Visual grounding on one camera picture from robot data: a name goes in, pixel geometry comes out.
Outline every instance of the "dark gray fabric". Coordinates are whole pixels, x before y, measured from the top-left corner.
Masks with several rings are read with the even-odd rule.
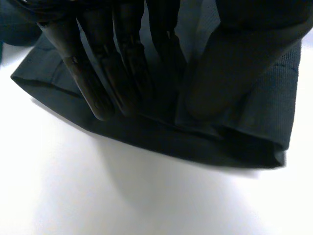
[[[181,2],[176,32],[190,65],[185,75],[185,90],[194,65],[218,23],[213,0]],[[208,123],[196,122],[188,116],[183,104],[184,92],[179,97],[174,92],[173,81],[151,41],[147,9],[140,33],[158,96],[155,103],[144,108],[136,118],[125,118],[117,113],[108,122],[98,121],[57,51],[44,36],[12,79],[71,122],[134,146],[210,165],[284,166],[284,151],[289,146],[294,117],[300,43],[271,66],[240,102]],[[86,38],[82,36],[91,61],[102,76]]]
[[[32,46],[41,33],[35,23],[27,22],[7,0],[0,0],[0,41],[14,46]]]

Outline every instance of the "white table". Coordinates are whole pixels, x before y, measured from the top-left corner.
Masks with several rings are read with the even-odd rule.
[[[313,235],[313,32],[304,40],[288,166],[192,164],[88,133],[0,68],[0,235]]]

